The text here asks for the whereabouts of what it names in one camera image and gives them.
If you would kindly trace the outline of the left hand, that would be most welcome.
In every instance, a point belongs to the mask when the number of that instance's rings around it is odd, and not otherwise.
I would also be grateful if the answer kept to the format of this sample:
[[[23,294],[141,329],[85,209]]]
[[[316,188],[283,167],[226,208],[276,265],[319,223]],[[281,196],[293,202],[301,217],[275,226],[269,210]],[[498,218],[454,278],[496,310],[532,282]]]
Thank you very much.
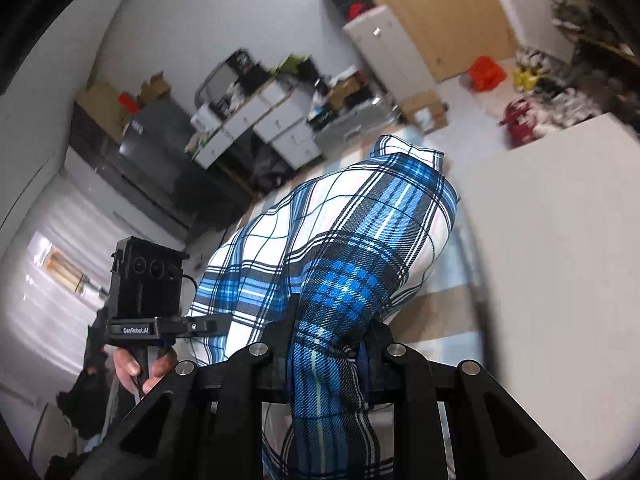
[[[116,376],[120,384],[130,393],[148,394],[178,362],[174,349],[168,349],[151,366],[149,378],[142,384],[139,382],[141,367],[134,356],[126,349],[117,348],[113,353]]]

